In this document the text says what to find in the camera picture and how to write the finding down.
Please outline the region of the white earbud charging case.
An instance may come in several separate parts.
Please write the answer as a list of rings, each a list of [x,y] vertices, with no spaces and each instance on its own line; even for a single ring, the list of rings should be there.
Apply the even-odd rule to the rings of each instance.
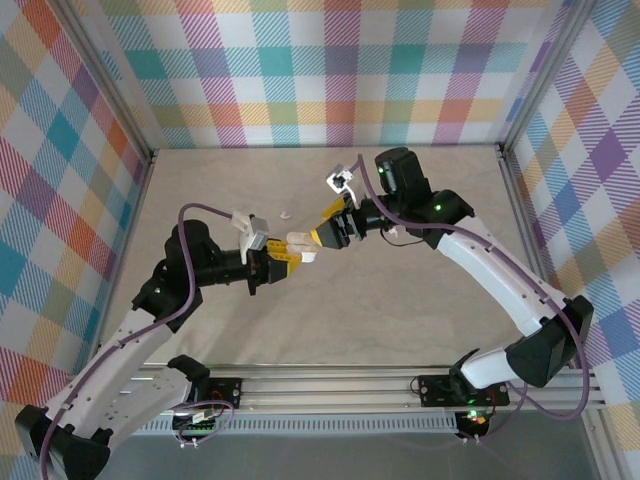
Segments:
[[[286,243],[286,251],[299,256],[302,263],[314,262],[320,249],[320,245],[308,232],[289,232]]]

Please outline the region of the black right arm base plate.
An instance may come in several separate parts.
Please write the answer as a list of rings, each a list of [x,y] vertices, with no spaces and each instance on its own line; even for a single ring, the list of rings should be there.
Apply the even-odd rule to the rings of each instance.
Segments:
[[[510,404],[505,383],[476,389],[449,375],[420,375],[417,382],[422,407],[503,407]]]

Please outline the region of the aluminium side rail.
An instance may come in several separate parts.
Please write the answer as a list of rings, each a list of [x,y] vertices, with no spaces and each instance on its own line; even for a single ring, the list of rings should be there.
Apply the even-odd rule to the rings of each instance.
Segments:
[[[547,294],[548,299],[551,299],[553,291],[547,282],[548,275],[543,265],[541,251],[537,244],[536,237],[526,211],[524,197],[516,180],[512,162],[513,156],[507,151],[502,143],[497,143],[495,145],[495,150],[498,166],[506,187],[509,202],[515,216],[516,225],[524,248],[526,256],[524,263],[537,277],[536,283],[538,284],[538,287]]]
[[[104,340],[105,330],[109,323],[111,311],[113,310],[115,292],[121,281],[126,258],[130,250],[130,244],[135,235],[135,229],[136,229],[142,208],[144,206],[145,198],[149,189],[149,185],[152,179],[152,175],[154,172],[155,164],[156,164],[159,153],[160,153],[160,149],[155,148],[150,152],[149,156],[145,160],[145,164],[144,164],[145,168],[143,171],[143,175],[141,177],[141,183],[138,188],[137,196],[135,197],[135,202],[133,204],[133,208],[131,210],[131,214],[129,216],[129,219],[126,225],[123,241],[121,244],[122,249],[115,263],[114,275],[106,291],[106,298],[105,298],[105,303],[103,305],[103,311],[99,318],[99,322],[95,330],[93,342],[89,349],[88,360],[92,360],[102,348],[102,342]]]

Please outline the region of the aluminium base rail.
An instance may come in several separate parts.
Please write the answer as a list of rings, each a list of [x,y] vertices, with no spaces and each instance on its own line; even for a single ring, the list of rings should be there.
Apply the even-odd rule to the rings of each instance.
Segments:
[[[151,383],[164,368],[144,364],[120,391],[129,394]],[[420,375],[446,375],[448,368],[392,365],[213,365],[215,378],[242,379],[239,413],[417,412],[420,398],[410,382]],[[543,389],[528,395],[546,409],[568,411],[582,394],[582,372],[563,369]]]

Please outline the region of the aluminium frame post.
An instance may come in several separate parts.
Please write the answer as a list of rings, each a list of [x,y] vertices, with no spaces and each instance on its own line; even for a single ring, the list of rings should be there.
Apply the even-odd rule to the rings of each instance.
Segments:
[[[532,62],[532,66],[537,66],[535,75],[527,83],[529,88],[520,100],[518,108],[510,114],[511,119],[506,122],[508,129],[498,142],[502,150],[512,150],[524,134],[597,2],[598,0],[571,0],[567,7],[560,6],[565,15],[562,22],[554,20],[549,27],[548,32],[552,33],[552,38],[550,42],[542,42],[543,45],[547,44],[544,54],[540,56],[541,49],[537,51]]]
[[[132,111],[118,90],[99,49],[95,46],[76,13],[71,0],[46,1],[86,64],[86,68],[93,77],[98,89],[104,95],[114,115],[121,123],[123,131],[132,141],[134,149],[147,164],[152,164],[155,150],[145,139]]]
[[[582,412],[590,450],[601,480],[625,480],[611,429],[604,410],[585,409]]]

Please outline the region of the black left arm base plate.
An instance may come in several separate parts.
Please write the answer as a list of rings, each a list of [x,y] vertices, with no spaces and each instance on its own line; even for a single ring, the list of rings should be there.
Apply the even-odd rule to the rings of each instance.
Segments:
[[[239,377],[210,377],[206,387],[206,399],[223,400],[238,408],[242,396],[243,380]]]

